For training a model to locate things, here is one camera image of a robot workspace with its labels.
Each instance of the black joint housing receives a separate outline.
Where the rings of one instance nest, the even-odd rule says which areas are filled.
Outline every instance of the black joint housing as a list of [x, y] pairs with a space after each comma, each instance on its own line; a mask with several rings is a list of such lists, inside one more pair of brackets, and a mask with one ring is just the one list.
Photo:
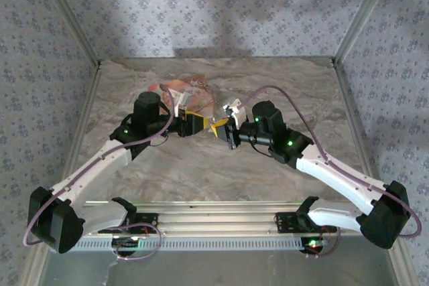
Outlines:
[[229, 149], [232, 150], [238, 147], [241, 143], [241, 129], [240, 132], [238, 132], [235, 126], [235, 119], [233, 117], [229, 117], [227, 123], [216, 129], [217, 137], [222, 141], [227, 142]]
[[275, 137], [275, 144], [268, 148], [271, 156], [282, 164], [296, 169], [296, 162], [303, 150], [313, 144], [313, 140], [292, 129], [287, 129], [281, 137]]
[[180, 137], [187, 137], [204, 130], [204, 117], [192, 113], [186, 113], [186, 120], [182, 122]]
[[[123, 144], [136, 142], [145, 139], [146, 137], [146, 134], [143, 134], [141, 131], [134, 131], [126, 122], [122, 122], [122, 124], [119, 125], [109, 136], [110, 140], [118, 140]], [[150, 141], [129, 147], [131, 159], [134, 160], [149, 145]]]
[[[326, 232], [316, 225], [308, 216], [310, 207], [318, 200], [318, 197], [308, 197], [295, 212], [278, 212], [275, 214], [275, 223], [279, 234], [287, 233], [317, 233]], [[325, 227], [329, 232], [336, 232], [336, 227]]]
[[266, 100], [255, 104], [252, 108], [252, 114], [258, 133], [281, 134], [286, 132], [282, 112], [274, 106], [272, 101]]
[[[29, 197], [28, 223], [36, 212], [52, 197], [51, 191], [38, 187]], [[83, 233], [84, 220], [78, 218], [70, 202], [58, 198], [40, 215], [32, 233], [57, 253], [69, 251]]]
[[134, 102], [131, 127], [144, 128], [146, 124], [156, 122], [160, 117], [161, 97], [154, 92], [143, 92]]
[[[130, 224], [138, 224], [138, 223], [146, 223], [146, 224], [152, 224], [153, 226], [157, 227], [158, 226], [158, 214], [155, 212], [137, 212], [137, 208], [130, 202], [128, 202], [127, 200], [120, 198], [120, 197], [116, 197], [113, 198], [112, 201], [117, 202], [118, 204], [120, 204], [122, 207], [124, 207], [124, 209], [127, 211], [127, 215], [124, 219], [124, 221], [121, 223], [121, 226], [128, 226]], [[147, 231], [150, 234], [155, 234], [156, 231], [150, 227], [147, 227], [146, 229], [143, 226], [137, 226], [137, 227], [132, 227], [132, 228], [127, 228], [127, 229], [118, 229], [118, 230], [113, 230], [113, 229], [103, 229], [100, 230], [99, 233], [103, 234], [103, 233], [116, 233], [116, 234], [121, 234], [124, 232], [128, 232], [130, 234], [142, 234], [145, 233], [145, 231]]]
[[[409, 205], [407, 190], [399, 182], [392, 181], [386, 188], [386, 192]], [[361, 225], [362, 235], [384, 249], [393, 246], [408, 219], [410, 219], [410, 213], [395, 200], [385, 195], [382, 195], [375, 203], [368, 216], [363, 214], [356, 218]]]

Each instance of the gray marble tabletop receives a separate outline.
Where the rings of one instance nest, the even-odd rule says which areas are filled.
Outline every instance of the gray marble tabletop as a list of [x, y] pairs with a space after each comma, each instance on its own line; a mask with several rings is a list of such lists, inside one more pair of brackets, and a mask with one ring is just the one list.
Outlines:
[[[295, 100], [333, 156], [360, 169], [359, 159], [328, 58], [177, 59], [149, 58], [104, 61], [76, 166], [94, 155], [108, 135], [133, 110], [133, 102], [151, 84], [193, 74], [206, 76], [215, 101], [214, 116], [231, 96], [243, 100], [256, 88], [275, 84]], [[270, 99], [287, 125], [307, 134], [286, 98], [266, 90], [247, 105]], [[307, 196], [342, 197], [322, 182], [264, 157], [249, 145], [230, 151], [205, 130], [192, 137], [170, 135], [168, 142], [149, 147], [131, 164], [99, 187], [93, 200], [121, 196], [131, 202], [150, 201], [301, 201]]]

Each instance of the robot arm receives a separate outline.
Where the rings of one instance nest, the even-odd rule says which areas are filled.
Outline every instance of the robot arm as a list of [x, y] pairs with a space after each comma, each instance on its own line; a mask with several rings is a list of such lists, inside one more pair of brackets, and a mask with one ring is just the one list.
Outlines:
[[361, 232], [381, 248], [391, 248], [410, 218], [410, 213], [388, 196], [393, 195], [409, 206], [403, 185], [395, 181], [386, 185], [327, 153], [321, 156], [313, 140], [286, 127], [282, 113], [270, 101], [259, 102], [252, 108], [253, 123], [241, 115], [241, 120], [246, 121], [239, 127], [234, 116], [245, 113], [244, 108], [226, 105], [224, 109], [229, 117], [212, 125], [212, 129], [230, 149], [237, 148], [242, 142], [264, 145], [277, 162], [319, 179], [352, 202], [345, 206], [309, 197], [297, 211], [303, 230], [311, 231], [318, 226], [349, 228]]
[[[187, 137], [208, 125], [208, 119], [185, 110], [187, 100], [186, 95], [175, 92], [175, 116], [162, 135], [177, 133]], [[138, 222], [136, 208], [122, 198], [95, 207], [84, 208], [84, 204], [113, 173], [132, 162], [150, 145], [150, 141], [132, 143], [149, 139], [167, 127], [170, 115], [160, 115], [160, 109], [168, 110], [159, 95], [141, 93], [135, 101], [133, 114], [124, 118], [110, 135], [110, 140], [92, 158], [50, 190], [42, 187], [34, 190], [29, 201], [29, 224], [48, 200], [57, 197], [37, 218], [31, 232], [57, 252], [65, 253], [82, 235]]]

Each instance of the cable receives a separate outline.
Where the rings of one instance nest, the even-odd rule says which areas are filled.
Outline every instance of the cable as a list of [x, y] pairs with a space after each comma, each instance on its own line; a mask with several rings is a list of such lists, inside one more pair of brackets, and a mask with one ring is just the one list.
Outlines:
[[161, 143], [155, 144], [155, 145], [150, 145], [150, 147], [159, 147], [160, 145], [163, 145], [166, 141], [168, 140], [168, 135], [166, 136], [166, 139], [163, 140]]
[[272, 155], [266, 154], [266, 153], [261, 152], [260, 150], [258, 150], [258, 149], [256, 148], [256, 146], [253, 144], [253, 142], [252, 142], [252, 141], [250, 141], [250, 146], [252, 146], [252, 148], [253, 148], [256, 152], [258, 152], [258, 153], [260, 153], [260, 154], [262, 154], [262, 155], [264, 155], [264, 156], [266, 156], [266, 157], [273, 157]]
[[325, 160], [325, 162], [327, 164], [329, 164], [331, 167], [333, 167], [339, 173], [341, 173], [345, 177], [349, 178], [350, 180], [352, 180], [356, 184], [360, 184], [361, 186], [364, 186], [367, 189], [371, 188], [371, 190], [374, 190], [374, 191], [378, 192], [379, 194], [383, 194], [383, 195], [391, 198], [392, 200], [395, 200], [398, 204], [401, 205], [402, 208], [404, 208], [405, 210], [407, 210], [411, 214], [411, 216], [416, 221], [417, 229], [412, 234], [400, 234], [400, 237], [402, 237], [402, 238], [414, 238], [414, 237], [417, 237], [417, 236], [420, 235], [420, 233], [422, 232], [422, 222], [418, 218], [418, 215], [411, 209], [411, 207], [409, 205], [407, 205], [405, 202], [403, 202], [399, 198], [395, 197], [393, 194], [391, 194], [391, 193], [389, 193], [389, 192], [387, 192], [385, 190], [382, 190], [382, 189], [380, 189], [380, 188], [378, 188], [376, 186], [372, 186], [371, 184], [369, 184], [369, 183], [367, 183], [367, 182], [359, 179], [358, 177], [355, 177], [353, 174], [351, 174], [351, 173], [343, 170], [341, 167], [339, 167], [337, 164], [335, 164], [334, 162], [332, 162], [328, 158], [328, 156], [326, 155], [326, 153], [324, 152], [324, 150], [322, 148], [322, 145], [320, 144], [320, 141], [317, 139], [317, 136], [314, 134], [313, 130], [310, 128], [310, 125], [308, 125], [306, 119], [304, 118], [304, 115], [302, 115], [302, 113], [300, 112], [299, 108], [296, 106], [295, 102], [292, 100], [292, 98], [289, 96], [289, 94], [286, 93], [282, 88], [280, 88], [279, 86], [276, 86], [276, 85], [265, 85], [265, 86], [259, 87], [257, 90], [254, 90], [237, 108], [241, 109], [254, 96], [256, 96], [258, 93], [260, 93], [262, 90], [265, 90], [266, 88], [274, 88], [274, 89], [280, 91], [288, 99], [289, 103], [294, 107], [295, 111], [300, 116], [302, 122], [305, 124], [306, 128], [310, 132], [310, 134], [311, 134], [311, 136], [312, 136], [312, 138], [314, 140], [314, 143], [317, 146], [317, 149], [319, 150], [321, 156], [323, 157], [323, 159]]
[[328, 255], [332, 254], [338, 248], [338, 246], [340, 245], [340, 241], [341, 241], [341, 228], [337, 227], [337, 229], [338, 229], [338, 233], [336, 234], [336, 240], [335, 240], [334, 246], [328, 252], [326, 252], [324, 254], [320, 254], [317, 251], [315, 251], [314, 249], [311, 249], [310, 247], [304, 247], [304, 248], [306, 250], [311, 251], [312, 253], [314, 253], [314, 256], [316, 258], [318, 258], [318, 257], [325, 257], [325, 256], [328, 256]]
[[114, 251], [114, 253], [115, 253], [115, 255], [116, 255], [116, 257], [118, 259], [123, 259], [124, 261], [138, 261], [140, 259], [149, 258], [149, 257], [155, 255], [159, 251], [159, 249], [161, 248], [161, 245], [162, 245], [162, 233], [153, 224], [146, 224], [145, 222], [139, 222], [137, 224], [128, 224], [126, 226], [109, 227], [109, 228], [106, 228], [106, 230], [118, 230], [118, 229], [119, 230], [125, 230], [125, 229], [128, 229], [128, 228], [141, 227], [141, 226], [142, 227], [149, 227], [149, 228], [152, 228], [152, 229], [155, 230], [156, 234], [159, 237], [158, 244], [156, 245], [156, 247], [149, 254], [144, 255], [144, 256], [140, 256], [140, 257], [124, 257], [124, 256], [121, 256], [119, 254], [119, 248], [122, 246], [122, 244], [118, 244], [117, 247], [116, 247], [116, 249], [115, 249], [115, 251]]
[[172, 103], [171, 106], [171, 111], [170, 111], [170, 118], [168, 119], [167, 123], [164, 125], [164, 127], [162, 129], [160, 129], [157, 133], [155, 133], [154, 135], [151, 135], [150, 137], [147, 137], [145, 139], [142, 140], [138, 140], [138, 141], [134, 141], [134, 142], [129, 142], [126, 144], [122, 144], [122, 145], [118, 145], [117, 147], [114, 147], [106, 152], [104, 152], [100, 157], [94, 159], [90, 164], [88, 164], [82, 171], [80, 171], [78, 174], [76, 174], [76, 176], [70, 180], [70, 182], [68, 184], [66, 184], [61, 190], [59, 190], [56, 194], [54, 194], [47, 202], [45, 202], [43, 204], [43, 206], [40, 207], [40, 209], [34, 214], [33, 218], [30, 220], [30, 222], [28, 223], [27, 228], [25, 229], [24, 232], [24, 237], [22, 240], [22, 243], [24, 246], [31, 246], [33, 244], [38, 244], [39, 242], [42, 242], [41, 240], [37, 240], [37, 241], [28, 241], [28, 235], [30, 234], [34, 224], [36, 223], [37, 219], [40, 217], [40, 215], [42, 214], [42, 212], [52, 203], [56, 200], [56, 198], [58, 196], [60, 196], [61, 194], [63, 194], [66, 189], [70, 188], [71, 186], [73, 186], [76, 181], [78, 181], [86, 172], [88, 172], [94, 165], [96, 165], [99, 161], [104, 160], [106, 158], [106, 156], [112, 154], [113, 152], [126, 148], [126, 147], [132, 147], [134, 145], [139, 145], [142, 143], [146, 143], [148, 141], [153, 140], [154, 138], [156, 138], [158, 135], [161, 135], [163, 132], [165, 132], [168, 127], [171, 125], [173, 118], [174, 118], [174, 99], [172, 96], [172, 93], [170, 92], [170, 90], [168, 89], [168, 87], [164, 84], [160, 85], [160, 88], [164, 91], [167, 92], [168, 96], [170, 97], [170, 102]]

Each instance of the floral wallpaper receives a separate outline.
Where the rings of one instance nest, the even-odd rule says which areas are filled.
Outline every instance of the floral wallpaper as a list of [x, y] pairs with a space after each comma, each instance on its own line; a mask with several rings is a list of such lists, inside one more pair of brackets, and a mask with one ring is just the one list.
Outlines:
[[17, 285], [28, 198], [61, 176], [95, 67], [52, 0], [0, 0], [0, 285]]
[[429, 0], [379, 0], [344, 63], [372, 162], [385, 181], [406, 185], [422, 220], [408, 243], [421, 285], [429, 285], [428, 22]]
[[333, 56], [361, 0], [68, 0], [99, 58]]

